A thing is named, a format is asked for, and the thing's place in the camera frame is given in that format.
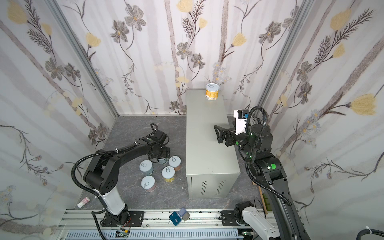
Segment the light blue labelled can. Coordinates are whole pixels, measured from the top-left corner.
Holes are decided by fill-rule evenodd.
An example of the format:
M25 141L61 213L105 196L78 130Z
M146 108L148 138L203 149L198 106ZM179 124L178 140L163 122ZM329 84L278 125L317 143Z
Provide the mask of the light blue labelled can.
M158 158L158 163L161 165L167 164L169 161L169 158Z

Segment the yellow can with silver lid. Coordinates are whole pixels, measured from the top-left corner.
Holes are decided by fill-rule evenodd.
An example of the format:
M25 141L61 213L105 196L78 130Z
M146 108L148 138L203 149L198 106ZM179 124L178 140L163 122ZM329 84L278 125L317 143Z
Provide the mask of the yellow can with silver lid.
M162 176L166 182L168 183L173 182L175 180L175 169L170 166L163 168Z

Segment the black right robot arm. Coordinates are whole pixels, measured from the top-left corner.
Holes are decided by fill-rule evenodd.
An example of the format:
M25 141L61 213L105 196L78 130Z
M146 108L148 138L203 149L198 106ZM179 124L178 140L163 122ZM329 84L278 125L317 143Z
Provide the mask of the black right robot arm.
M245 162L248 177L267 193L279 229L281 240L309 240L298 210L294 205L286 172L272 151L273 135L268 126L250 127L249 133L235 133L235 128L215 125L218 143L235 146Z

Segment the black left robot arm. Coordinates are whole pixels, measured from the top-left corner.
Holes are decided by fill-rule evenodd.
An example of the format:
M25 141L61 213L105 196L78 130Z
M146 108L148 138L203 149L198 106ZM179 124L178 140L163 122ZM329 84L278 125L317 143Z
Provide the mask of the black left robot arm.
M147 155L150 160L167 158L170 149L166 146L170 138L157 130L136 140L132 145L112 151L98 151L91 157L83 180L100 198L103 208L112 216L119 216L127 209L122 200L117 183L120 169L128 162Z

